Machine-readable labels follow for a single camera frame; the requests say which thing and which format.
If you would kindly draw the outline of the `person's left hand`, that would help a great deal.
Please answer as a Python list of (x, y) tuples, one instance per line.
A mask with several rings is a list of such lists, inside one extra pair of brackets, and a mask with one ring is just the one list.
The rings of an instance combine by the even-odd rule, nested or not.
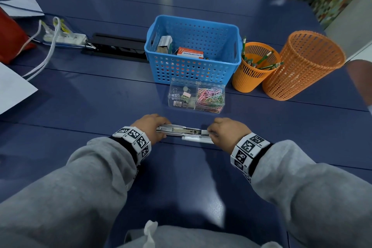
[(143, 131), (149, 138), (151, 144), (154, 145), (166, 138), (165, 133), (157, 132), (157, 128), (164, 124), (171, 124), (171, 122), (166, 117), (162, 117), (158, 114), (147, 114), (131, 124), (131, 127), (136, 127)]

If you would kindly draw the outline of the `person's right hand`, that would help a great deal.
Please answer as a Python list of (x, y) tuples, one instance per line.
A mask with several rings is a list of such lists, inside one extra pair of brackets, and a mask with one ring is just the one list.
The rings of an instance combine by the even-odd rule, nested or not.
[(223, 151), (232, 154), (236, 144), (252, 131), (243, 123), (230, 118), (215, 118), (207, 128), (218, 133), (218, 136), (210, 136), (212, 142)]

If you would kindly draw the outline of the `silver stapler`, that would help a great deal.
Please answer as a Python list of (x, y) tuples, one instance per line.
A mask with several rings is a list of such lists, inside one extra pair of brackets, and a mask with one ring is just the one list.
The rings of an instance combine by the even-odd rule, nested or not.
[(181, 137), (184, 141), (213, 144), (210, 133), (207, 130), (164, 124), (157, 127), (157, 132), (165, 133), (168, 136)]

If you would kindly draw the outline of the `person's left forearm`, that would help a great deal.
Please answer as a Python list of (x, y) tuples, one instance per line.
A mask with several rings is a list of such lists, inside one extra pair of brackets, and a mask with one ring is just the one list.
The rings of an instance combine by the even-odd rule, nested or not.
[(123, 139), (90, 140), (65, 166), (0, 203), (0, 248), (103, 248), (137, 160)]

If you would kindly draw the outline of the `person's right forearm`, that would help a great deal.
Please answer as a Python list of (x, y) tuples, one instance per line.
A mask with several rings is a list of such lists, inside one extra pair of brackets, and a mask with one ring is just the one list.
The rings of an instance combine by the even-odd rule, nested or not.
[(372, 184), (315, 163), (293, 141), (264, 151), (253, 190), (281, 212), (287, 231), (306, 248), (372, 248)]

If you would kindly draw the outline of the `pile of pastel paper clips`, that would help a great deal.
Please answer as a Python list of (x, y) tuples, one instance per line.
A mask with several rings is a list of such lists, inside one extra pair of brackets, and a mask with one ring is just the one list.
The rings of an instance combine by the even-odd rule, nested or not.
[(220, 114), (225, 106), (225, 90), (222, 88), (198, 88), (195, 110)]

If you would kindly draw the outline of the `right wrist marker band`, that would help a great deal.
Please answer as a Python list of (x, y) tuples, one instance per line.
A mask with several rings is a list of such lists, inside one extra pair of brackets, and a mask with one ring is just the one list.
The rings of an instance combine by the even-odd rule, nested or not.
[(257, 134), (247, 134), (235, 145), (230, 156), (230, 163), (242, 172), (251, 184), (252, 174), (249, 173), (250, 165), (255, 159), (258, 161), (259, 155), (265, 153), (271, 146), (273, 146), (273, 143)]

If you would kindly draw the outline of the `wrist marker band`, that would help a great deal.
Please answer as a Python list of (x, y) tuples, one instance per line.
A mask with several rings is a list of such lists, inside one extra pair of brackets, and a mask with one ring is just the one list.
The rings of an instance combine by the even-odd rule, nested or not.
[(125, 126), (110, 138), (122, 145), (131, 154), (136, 166), (139, 166), (142, 160), (151, 153), (151, 141), (146, 133), (137, 127)]
[(242, 172), (251, 184), (252, 174), (249, 173), (250, 165), (255, 159), (258, 161), (259, 155), (265, 153), (271, 146), (273, 146), (273, 143), (257, 134), (247, 134), (235, 145), (230, 156), (230, 163)]

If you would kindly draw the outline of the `clear compartment box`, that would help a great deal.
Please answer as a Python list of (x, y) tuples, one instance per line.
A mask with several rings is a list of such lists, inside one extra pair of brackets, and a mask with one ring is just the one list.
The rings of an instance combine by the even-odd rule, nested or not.
[(220, 114), (226, 103), (225, 86), (172, 78), (167, 99), (169, 107)]

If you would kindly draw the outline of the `pile of binder clips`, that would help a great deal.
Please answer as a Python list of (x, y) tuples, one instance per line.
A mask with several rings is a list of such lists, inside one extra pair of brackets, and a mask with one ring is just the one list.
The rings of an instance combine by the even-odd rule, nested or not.
[(168, 105), (169, 107), (195, 109), (195, 89), (190, 89), (186, 86), (171, 88), (168, 94)]

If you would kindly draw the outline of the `small orange mesh cup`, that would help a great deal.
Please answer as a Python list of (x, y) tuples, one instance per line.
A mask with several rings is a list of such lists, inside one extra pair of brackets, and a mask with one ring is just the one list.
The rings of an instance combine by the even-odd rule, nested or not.
[(259, 70), (241, 60), (241, 64), (232, 77), (232, 85), (239, 92), (249, 93), (278, 68), (270, 71)]

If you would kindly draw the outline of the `left wrist marker band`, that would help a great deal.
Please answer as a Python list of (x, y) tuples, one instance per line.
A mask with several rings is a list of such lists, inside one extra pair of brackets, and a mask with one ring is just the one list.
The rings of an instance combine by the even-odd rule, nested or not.
[(139, 166), (142, 160), (151, 153), (151, 141), (146, 133), (137, 127), (125, 126), (110, 138), (122, 145), (131, 154), (136, 166)]

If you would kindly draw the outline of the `orange staple box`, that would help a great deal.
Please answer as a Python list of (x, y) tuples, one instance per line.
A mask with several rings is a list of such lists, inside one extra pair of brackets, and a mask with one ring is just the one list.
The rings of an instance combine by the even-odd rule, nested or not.
[(188, 58), (204, 59), (202, 51), (185, 47), (179, 47), (176, 51), (176, 55)]

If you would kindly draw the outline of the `bunch of green pencils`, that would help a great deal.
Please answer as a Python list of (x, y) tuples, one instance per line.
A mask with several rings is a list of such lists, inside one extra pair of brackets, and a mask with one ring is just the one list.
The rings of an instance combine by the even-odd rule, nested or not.
[(284, 64), (277, 51), (268, 44), (248, 43), (246, 37), (243, 37), (242, 41), (241, 58), (249, 66), (270, 71)]

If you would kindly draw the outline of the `blue perforated plastic basket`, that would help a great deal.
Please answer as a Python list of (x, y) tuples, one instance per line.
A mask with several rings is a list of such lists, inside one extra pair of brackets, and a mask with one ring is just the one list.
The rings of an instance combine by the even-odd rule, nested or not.
[(145, 53), (156, 83), (171, 79), (227, 85), (241, 63), (235, 25), (159, 15), (150, 26)]

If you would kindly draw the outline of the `white small box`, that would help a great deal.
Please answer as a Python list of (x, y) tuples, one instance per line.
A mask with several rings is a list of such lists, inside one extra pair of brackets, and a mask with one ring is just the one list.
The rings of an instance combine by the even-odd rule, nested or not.
[(161, 36), (156, 52), (163, 54), (173, 53), (173, 39), (170, 35)]

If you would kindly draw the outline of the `person's grey trousers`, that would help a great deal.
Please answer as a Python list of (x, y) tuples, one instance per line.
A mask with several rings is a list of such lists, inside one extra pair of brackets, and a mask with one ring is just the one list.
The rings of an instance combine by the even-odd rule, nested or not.
[[(283, 248), (275, 241), (263, 245), (231, 233), (177, 226), (158, 226), (153, 236), (155, 248)], [(143, 229), (129, 230), (117, 248), (143, 248), (147, 237)]]

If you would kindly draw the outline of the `large orange mesh cup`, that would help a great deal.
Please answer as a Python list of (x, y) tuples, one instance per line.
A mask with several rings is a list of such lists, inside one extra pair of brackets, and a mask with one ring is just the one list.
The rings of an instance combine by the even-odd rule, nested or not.
[(331, 39), (313, 31), (291, 33), (280, 52), (283, 65), (263, 82), (270, 98), (286, 101), (346, 62), (343, 50)]

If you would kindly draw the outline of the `white power strip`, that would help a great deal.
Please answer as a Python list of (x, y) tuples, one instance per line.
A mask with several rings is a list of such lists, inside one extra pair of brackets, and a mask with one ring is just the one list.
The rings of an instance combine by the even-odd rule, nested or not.
[(65, 45), (65, 46), (85, 46), (87, 41), (87, 36), (85, 34), (79, 33), (60, 33), (56, 40), (56, 45)]

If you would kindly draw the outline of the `white paper sheet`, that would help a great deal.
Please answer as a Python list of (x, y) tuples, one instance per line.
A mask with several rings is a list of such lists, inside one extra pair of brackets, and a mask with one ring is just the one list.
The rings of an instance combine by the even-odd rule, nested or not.
[(0, 7), (12, 18), (44, 16), (36, 0), (0, 1)]
[(35, 86), (0, 62), (0, 115), (37, 91)]

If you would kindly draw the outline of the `red bag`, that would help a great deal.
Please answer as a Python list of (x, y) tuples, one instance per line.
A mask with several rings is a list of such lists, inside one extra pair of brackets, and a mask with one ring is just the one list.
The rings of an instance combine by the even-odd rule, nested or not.
[(29, 43), (25, 48), (21, 48), (28, 39), (16, 21), (0, 8), (0, 62), (8, 65), (19, 52), (36, 48), (34, 43)]

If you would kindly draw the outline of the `white drawstring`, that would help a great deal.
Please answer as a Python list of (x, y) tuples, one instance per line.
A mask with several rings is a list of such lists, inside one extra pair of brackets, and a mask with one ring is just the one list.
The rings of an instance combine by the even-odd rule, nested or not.
[(144, 227), (144, 235), (147, 237), (146, 242), (143, 245), (143, 248), (155, 248), (154, 234), (158, 228), (158, 222), (153, 222), (151, 220), (146, 222)]

